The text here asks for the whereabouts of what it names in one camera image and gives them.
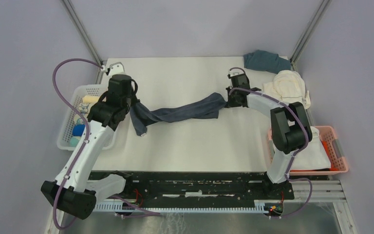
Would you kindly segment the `dark blue towel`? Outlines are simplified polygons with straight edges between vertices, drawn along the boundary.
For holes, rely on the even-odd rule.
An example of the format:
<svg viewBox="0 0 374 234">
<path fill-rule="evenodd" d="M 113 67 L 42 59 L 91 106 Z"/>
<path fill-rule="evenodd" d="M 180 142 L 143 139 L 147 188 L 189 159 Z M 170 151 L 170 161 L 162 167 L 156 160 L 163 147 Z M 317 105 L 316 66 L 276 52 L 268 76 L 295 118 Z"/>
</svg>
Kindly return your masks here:
<svg viewBox="0 0 374 234">
<path fill-rule="evenodd" d="M 206 98 L 177 108 L 149 110 L 141 102 L 130 108 L 130 117 L 136 134 L 144 136 L 149 125 L 166 122 L 173 123 L 187 119 L 217 119 L 219 111 L 226 106 L 226 101 L 219 93 L 212 93 Z"/>
</svg>

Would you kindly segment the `white plastic basket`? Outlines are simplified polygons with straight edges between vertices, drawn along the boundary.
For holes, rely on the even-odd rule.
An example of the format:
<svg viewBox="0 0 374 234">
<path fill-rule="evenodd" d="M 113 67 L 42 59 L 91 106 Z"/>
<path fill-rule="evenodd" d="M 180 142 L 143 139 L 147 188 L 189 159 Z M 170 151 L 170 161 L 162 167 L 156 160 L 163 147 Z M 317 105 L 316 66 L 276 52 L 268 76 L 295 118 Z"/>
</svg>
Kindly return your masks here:
<svg viewBox="0 0 374 234">
<path fill-rule="evenodd" d="M 82 103 L 82 99 L 86 95 L 100 96 L 107 89 L 107 85 L 105 84 L 78 86 L 73 92 L 69 102 L 78 109 L 79 104 Z M 61 150 L 73 151 L 75 149 L 75 146 L 70 146 L 70 139 L 73 137 L 73 128 L 75 127 L 74 116 L 75 112 L 68 108 L 56 142 L 57 147 Z M 115 144 L 116 136 L 117 132 L 114 132 L 113 136 L 105 141 L 106 144 L 102 150 L 111 149 Z"/>
</svg>

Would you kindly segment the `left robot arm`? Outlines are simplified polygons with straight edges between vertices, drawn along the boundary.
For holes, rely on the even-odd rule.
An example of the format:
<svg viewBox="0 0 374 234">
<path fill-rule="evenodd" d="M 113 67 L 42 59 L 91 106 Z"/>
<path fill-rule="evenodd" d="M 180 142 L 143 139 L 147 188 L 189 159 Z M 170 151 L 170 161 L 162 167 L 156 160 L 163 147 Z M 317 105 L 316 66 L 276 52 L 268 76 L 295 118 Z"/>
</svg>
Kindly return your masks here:
<svg viewBox="0 0 374 234">
<path fill-rule="evenodd" d="M 137 90 L 135 80 L 128 75 L 114 75 L 109 80 L 101 101 L 90 110 L 89 126 L 84 129 L 83 138 L 64 169 L 54 181 L 45 181 L 41 186 L 41 192 L 54 211 L 86 219 L 97 203 L 113 195 L 128 198 L 133 194 L 129 174 L 115 172 L 95 182 L 89 182 L 89 176 L 104 145 L 129 112 Z"/>
</svg>

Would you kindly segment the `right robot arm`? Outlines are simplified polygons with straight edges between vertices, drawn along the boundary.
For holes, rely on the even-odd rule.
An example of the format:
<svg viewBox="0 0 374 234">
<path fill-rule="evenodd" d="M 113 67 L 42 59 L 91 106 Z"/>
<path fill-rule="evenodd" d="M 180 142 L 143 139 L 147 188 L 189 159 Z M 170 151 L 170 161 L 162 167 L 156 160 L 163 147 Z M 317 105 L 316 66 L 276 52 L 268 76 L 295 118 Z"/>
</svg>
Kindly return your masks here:
<svg viewBox="0 0 374 234">
<path fill-rule="evenodd" d="M 242 68 L 231 68 L 227 77 L 231 82 L 226 88 L 228 108 L 250 108 L 270 119 L 271 137 L 276 150 L 266 172 L 269 181 L 262 185 L 262 194 L 268 199 L 274 199 L 281 193 L 280 183 L 289 179 L 296 155 L 312 139 L 306 111 L 300 102 L 287 104 L 258 88 L 251 88 L 250 80 Z"/>
</svg>

